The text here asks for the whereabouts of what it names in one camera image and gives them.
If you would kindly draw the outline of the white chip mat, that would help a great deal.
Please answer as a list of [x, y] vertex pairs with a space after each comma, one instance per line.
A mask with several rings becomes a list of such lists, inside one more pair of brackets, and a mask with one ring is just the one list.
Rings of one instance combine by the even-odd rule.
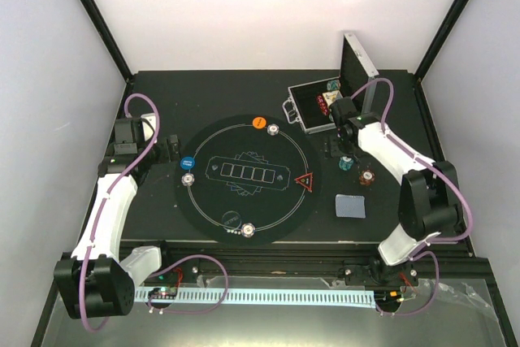
[[181, 184], [185, 187], [192, 186], [194, 184], [194, 182], [195, 182], [195, 176], [191, 172], [187, 172], [187, 173], [183, 174], [181, 177]]
[[270, 136], [276, 136], [279, 134], [280, 132], [280, 127], [277, 125], [277, 124], [269, 124], [267, 127], [266, 127], [266, 132], [270, 135]]
[[256, 228], [252, 223], [244, 223], [240, 228], [240, 234], [245, 238], [251, 238], [256, 232]]

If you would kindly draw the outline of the blue playing card deck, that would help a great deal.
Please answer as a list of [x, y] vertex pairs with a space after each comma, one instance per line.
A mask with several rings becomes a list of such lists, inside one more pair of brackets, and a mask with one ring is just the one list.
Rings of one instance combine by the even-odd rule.
[[358, 195], [337, 194], [335, 213], [338, 218], [364, 219], [366, 217], [365, 198]]

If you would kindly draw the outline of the red dice in case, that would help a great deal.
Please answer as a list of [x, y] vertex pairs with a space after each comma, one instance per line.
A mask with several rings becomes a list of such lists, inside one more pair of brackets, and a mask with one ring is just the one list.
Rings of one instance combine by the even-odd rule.
[[316, 102], [317, 102], [318, 108], [320, 109], [322, 114], [323, 115], [329, 115], [328, 104], [327, 104], [325, 98], [323, 97], [323, 95], [318, 95], [316, 97]]

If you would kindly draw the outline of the blue small blind button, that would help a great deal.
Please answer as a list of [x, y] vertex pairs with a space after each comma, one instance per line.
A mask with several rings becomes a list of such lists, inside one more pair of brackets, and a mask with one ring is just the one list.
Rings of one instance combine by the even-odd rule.
[[184, 171], [190, 171], [190, 170], [194, 169], [195, 165], [196, 165], [196, 161], [195, 161], [195, 158], [192, 156], [184, 156], [180, 160], [180, 168]]

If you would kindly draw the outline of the boxed card deck in case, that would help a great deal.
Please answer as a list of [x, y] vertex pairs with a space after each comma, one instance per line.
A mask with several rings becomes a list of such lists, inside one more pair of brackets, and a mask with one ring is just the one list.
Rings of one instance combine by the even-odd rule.
[[330, 106], [336, 100], [341, 99], [342, 97], [343, 96], [339, 90], [327, 91], [323, 93], [323, 99], [328, 106]]

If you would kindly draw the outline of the brown poker chip stack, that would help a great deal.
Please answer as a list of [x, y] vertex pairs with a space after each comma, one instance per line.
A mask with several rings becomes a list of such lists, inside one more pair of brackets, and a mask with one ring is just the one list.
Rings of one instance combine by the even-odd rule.
[[375, 173], [371, 170], [364, 170], [359, 176], [359, 182], [363, 186], [370, 186], [375, 181]]

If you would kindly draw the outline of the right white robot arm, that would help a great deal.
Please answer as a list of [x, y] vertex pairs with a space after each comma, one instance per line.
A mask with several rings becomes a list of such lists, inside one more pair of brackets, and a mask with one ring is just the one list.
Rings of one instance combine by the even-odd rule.
[[360, 114], [351, 98], [340, 98], [329, 106], [330, 116], [344, 148], [375, 158], [401, 186], [399, 222], [378, 245], [370, 258], [371, 279], [389, 284], [416, 253], [441, 238], [463, 220], [463, 202], [457, 172], [449, 162], [436, 162], [403, 142], [383, 118]]

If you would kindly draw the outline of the red triangular dealer marker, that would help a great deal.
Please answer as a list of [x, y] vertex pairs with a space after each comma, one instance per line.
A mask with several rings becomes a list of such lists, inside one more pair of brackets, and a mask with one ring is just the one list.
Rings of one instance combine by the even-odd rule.
[[298, 176], [294, 181], [300, 186], [302, 186], [309, 193], [313, 192], [314, 174], [312, 172], [308, 172], [302, 176]]

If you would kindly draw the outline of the white chip mat bottom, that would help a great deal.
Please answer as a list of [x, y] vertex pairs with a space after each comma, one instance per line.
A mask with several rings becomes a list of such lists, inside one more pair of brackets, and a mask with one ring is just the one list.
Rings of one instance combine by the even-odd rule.
[[245, 238], [251, 238], [256, 232], [256, 228], [252, 223], [244, 223], [240, 228], [240, 234]]

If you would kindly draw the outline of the white chip mat top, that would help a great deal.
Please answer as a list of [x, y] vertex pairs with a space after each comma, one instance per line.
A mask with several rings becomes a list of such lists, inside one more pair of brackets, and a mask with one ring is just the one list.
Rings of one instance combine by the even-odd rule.
[[269, 124], [267, 127], [266, 127], [266, 132], [270, 135], [270, 136], [276, 136], [279, 134], [280, 132], [280, 127], [277, 125], [277, 124]]

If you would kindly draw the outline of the aluminium poker chip case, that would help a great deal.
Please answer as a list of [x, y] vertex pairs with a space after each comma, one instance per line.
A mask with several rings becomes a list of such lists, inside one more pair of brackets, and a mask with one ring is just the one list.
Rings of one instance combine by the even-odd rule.
[[282, 104], [285, 119], [289, 124], [299, 124], [307, 134], [331, 130], [334, 128], [334, 121], [330, 107], [329, 115], [323, 115], [316, 102], [318, 95], [327, 92], [327, 82], [339, 80], [339, 91], [343, 98], [348, 98], [377, 77], [379, 72], [357, 36], [352, 32], [346, 32], [339, 75], [288, 87], [288, 98]]

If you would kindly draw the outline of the teal poker chip stack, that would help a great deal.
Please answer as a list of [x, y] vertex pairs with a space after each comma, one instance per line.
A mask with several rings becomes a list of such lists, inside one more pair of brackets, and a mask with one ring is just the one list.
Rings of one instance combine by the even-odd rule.
[[352, 158], [350, 158], [348, 156], [342, 156], [340, 158], [338, 166], [343, 171], [349, 171], [352, 168], [353, 164], [354, 164], [354, 161]]

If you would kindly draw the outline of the round black poker mat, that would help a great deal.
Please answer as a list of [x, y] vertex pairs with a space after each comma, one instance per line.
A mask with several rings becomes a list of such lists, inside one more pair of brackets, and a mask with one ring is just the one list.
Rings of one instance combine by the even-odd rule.
[[[255, 117], [279, 126], [270, 136], [267, 126], [255, 129]], [[190, 171], [175, 173], [175, 202], [188, 222], [211, 240], [233, 246], [265, 245], [284, 239], [315, 211], [323, 182], [319, 153], [299, 130], [265, 114], [234, 115], [197, 132], [183, 147], [195, 158]], [[181, 184], [191, 172], [195, 182]], [[313, 192], [294, 180], [314, 174]], [[251, 238], [241, 226], [252, 223]]]

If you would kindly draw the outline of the teal chips case back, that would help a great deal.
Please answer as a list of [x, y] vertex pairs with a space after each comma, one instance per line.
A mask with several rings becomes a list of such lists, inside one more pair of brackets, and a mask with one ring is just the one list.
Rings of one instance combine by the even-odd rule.
[[340, 89], [340, 81], [339, 80], [329, 80], [327, 82], [327, 91], [337, 91]]

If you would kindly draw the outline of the orange big blind button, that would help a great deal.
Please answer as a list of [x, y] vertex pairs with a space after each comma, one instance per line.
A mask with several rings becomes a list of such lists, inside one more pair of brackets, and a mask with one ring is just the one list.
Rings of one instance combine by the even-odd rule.
[[252, 126], [255, 129], [264, 129], [267, 126], [267, 120], [264, 117], [257, 116], [253, 119]]

